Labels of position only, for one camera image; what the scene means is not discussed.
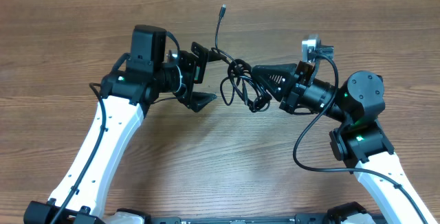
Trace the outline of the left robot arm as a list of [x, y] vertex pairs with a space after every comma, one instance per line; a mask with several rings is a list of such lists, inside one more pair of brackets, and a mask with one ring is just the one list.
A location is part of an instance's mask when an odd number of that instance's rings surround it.
[[148, 214], [127, 208], [104, 216], [124, 151], [161, 93], [172, 93], [194, 112], [213, 101], [215, 94], [193, 87], [202, 83], [207, 63], [224, 58], [196, 42], [188, 52], [166, 52], [166, 39], [173, 37], [160, 27], [134, 27], [130, 52], [121, 55], [100, 83], [90, 84], [98, 106], [73, 164], [47, 202], [30, 202], [24, 223], [150, 223]]

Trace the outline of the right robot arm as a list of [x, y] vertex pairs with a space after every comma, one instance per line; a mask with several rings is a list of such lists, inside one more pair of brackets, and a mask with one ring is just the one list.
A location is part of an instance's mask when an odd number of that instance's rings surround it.
[[295, 114], [307, 109], [340, 122], [329, 136], [333, 155], [344, 167], [333, 171], [355, 175], [387, 223], [435, 223], [378, 120], [385, 109], [382, 77], [357, 71], [343, 84], [330, 84], [317, 79], [317, 71], [318, 65], [304, 62], [259, 65], [252, 68], [252, 77], [282, 110]]

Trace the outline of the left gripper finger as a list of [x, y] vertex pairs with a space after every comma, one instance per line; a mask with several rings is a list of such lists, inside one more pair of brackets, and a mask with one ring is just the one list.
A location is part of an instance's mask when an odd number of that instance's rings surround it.
[[192, 92], [187, 107], [197, 113], [216, 99], [217, 96], [214, 93]]
[[209, 50], [196, 42], [192, 43], [191, 52], [197, 57], [195, 61], [194, 83], [201, 84], [204, 79], [207, 63], [223, 60], [223, 55], [213, 50]]

